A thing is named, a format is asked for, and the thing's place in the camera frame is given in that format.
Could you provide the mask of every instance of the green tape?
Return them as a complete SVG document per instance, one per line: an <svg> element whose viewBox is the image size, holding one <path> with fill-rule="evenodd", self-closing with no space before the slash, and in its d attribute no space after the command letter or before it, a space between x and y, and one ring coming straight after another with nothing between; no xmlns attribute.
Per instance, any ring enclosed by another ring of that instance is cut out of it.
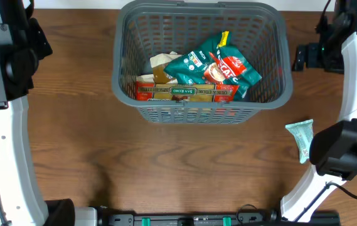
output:
<svg viewBox="0 0 357 226"><path fill-rule="evenodd" d="M151 226L150 218L142 218L142 226Z"/></svg>
<svg viewBox="0 0 357 226"><path fill-rule="evenodd" d="M223 226L231 226L231 217L223 217Z"/></svg>

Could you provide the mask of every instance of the teal snack bag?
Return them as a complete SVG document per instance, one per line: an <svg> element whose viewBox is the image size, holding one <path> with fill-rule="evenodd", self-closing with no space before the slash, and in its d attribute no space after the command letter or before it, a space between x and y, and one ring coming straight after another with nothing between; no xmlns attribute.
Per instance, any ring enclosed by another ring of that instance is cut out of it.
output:
<svg viewBox="0 0 357 226"><path fill-rule="evenodd" d="M245 97L247 90L262 77L235 46L231 33L224 31L207 39L196 50L167 65L164 71L179 84L239 85L234 100Z"/></svg>

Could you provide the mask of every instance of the gray plastic basket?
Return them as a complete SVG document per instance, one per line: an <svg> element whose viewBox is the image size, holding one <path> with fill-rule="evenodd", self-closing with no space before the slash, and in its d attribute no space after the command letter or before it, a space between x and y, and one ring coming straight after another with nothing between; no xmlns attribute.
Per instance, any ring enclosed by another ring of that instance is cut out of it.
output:
<svg viewBox="0 0 357 226"><path fill-rule="evenodd" d="M136 77L159 53L194 50L209 36L232 32L235 45L263 77L246 102L138 101ZM262 3L134 1L119 14L114 43L112 90L152 122L237 124L262 109L284 105L292 93L285 22Z"/></svg>

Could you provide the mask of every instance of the wooden table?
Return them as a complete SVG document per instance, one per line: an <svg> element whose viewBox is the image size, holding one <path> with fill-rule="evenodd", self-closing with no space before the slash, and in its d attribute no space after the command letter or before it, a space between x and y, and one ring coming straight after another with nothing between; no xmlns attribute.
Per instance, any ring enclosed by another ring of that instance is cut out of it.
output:
<svg viewBox="0 0 357 226"><path fill-rule="evenodd" d="M145 121L111 91L116 10L36 10L54 54L40 62L29 94L29 136L45 200L137 213L236 212L276 206L307 165L284 126L336 122L343 76L292 74L288 103L236 126ZM319 13L287 13L290 52L317 40ZM346 184L357 193L357 177ZM335 191L320 207L357 225L357 201Z"/></svg>

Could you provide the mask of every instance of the yellow label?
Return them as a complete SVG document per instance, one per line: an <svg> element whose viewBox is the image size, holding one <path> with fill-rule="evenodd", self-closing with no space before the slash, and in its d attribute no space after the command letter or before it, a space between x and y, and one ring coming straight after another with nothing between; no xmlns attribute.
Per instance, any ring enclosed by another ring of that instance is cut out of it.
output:
<svg viewBox="0 0 357 226"><path fill-rule="evenodd" d="M229 31L224 31L222 34L221 34L221 41L220 43L218 44L219 47L223 47L223 46L226 46L227 45L227 38L228 38L228 34L230 32Z"/></svg>

